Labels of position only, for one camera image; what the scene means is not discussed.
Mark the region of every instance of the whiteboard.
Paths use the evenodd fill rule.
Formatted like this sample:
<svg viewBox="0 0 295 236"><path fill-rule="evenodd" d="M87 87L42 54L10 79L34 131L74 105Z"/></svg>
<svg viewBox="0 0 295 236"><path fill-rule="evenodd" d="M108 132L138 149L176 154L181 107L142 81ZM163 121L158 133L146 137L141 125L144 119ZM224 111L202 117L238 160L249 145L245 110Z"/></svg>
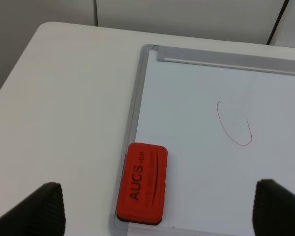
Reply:
<svg viewBox="0 0 295 236"><path fill-rule="evenodd" d="M251 139L247 121L252 134ZM160 62L150 51L136 142L168 150L160 226L253 236L255 186L295 193L295 76Z"/></svg>

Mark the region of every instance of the red scribble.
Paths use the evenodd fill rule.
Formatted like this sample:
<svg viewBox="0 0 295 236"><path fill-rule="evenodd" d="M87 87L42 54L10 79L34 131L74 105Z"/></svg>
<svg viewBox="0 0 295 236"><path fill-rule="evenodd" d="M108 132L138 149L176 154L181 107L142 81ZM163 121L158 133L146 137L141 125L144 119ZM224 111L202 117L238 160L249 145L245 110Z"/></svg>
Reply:
<svg viewBox="0 0 295 236"><path fill-rule="evenodd" d="M227 134L227 136L228 136L233 142L237 143L234 139L232 139L232 138L228 135L228 133L226 132L226 130L225 130L225 128L224 128L224 125L223 125L223 123L222 123L222 121L221 121L221 117L220 117L220 114L219 114L219 112L218 112L218 104L219 104L220 102L221 102L221 101L219 101L219 102L217 103L217 105L216 105L218 118L220 119L221 125L222 125L222 127L223 127L225 133ZM251 141L252 141L252 134L251 134L251 130L250 130L250 127L249 127L248 119L247 119L247 125L248 125L248 129L249 129L249 132L250 132L250 141L249 141L249 143L247 143L247 144L245 144L245 145L237 143L238 145L241 145L241 146L247 146L247 145L249 145L249 144L251 143Z"/></svg>

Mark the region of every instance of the red eraser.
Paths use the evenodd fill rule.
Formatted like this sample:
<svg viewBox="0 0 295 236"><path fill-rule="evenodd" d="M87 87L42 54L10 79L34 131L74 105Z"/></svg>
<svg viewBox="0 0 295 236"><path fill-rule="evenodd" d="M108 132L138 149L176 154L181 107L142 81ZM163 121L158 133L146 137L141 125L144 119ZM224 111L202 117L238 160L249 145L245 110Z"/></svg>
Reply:
<svg viewBox="0 0 295 236"><path fill-rule="evenodd" d="M167 150L132 143L125 160L117 217L122 221L158 225L162 221Z"/></svg>

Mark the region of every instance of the whiteboard frame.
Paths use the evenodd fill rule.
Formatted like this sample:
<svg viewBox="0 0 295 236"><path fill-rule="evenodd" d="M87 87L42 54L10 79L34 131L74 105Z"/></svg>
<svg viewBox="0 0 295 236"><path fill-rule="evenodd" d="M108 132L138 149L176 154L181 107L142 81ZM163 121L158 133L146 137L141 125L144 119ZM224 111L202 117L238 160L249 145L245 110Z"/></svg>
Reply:
<svg viewBox="0 0 295 236"><path fill-rule="evenodd" d="M117 173L116 185L114 189L112 208L109 217L109 229L113 236L127 236L129 223L122 222L116 214L116 206L120 191L120 184L123 174L123 167L128 146L135 142L137 126L139 121L139 113L143 88L148 66L148 56L150 51L158 51L157 61L186 63L195 65L205 65L213 67L223 67L231 69L258 71L274 74L285 74L295 76L295 60L268 58L260 56L250 56L232 53L222 53L214 51L193 50L186 48L175 48L157 45L144 45L141 48L140 59L136 79L133 88L132 99L128 114L120 163ZM168 227L155 227L148 225L139 225L133 228L133 232L139 235L154 234L170 235L170 236L226 236L225 234L216 234L209 232L201 232L187 229L176 229Z"/></svg>

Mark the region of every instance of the white table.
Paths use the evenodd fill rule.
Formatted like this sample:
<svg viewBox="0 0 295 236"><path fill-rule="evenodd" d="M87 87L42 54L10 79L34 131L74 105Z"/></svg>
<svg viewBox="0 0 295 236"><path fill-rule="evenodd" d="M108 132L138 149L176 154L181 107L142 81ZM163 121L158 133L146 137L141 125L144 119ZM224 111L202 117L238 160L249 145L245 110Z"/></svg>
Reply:
<svg viewBox="0 0 295 236"><path fill-rule="evenodd" d="M66 236L108 236L140 49L166 45L295 59L295 49L45 23L0 91L0 216L60 182Z"/></svg>

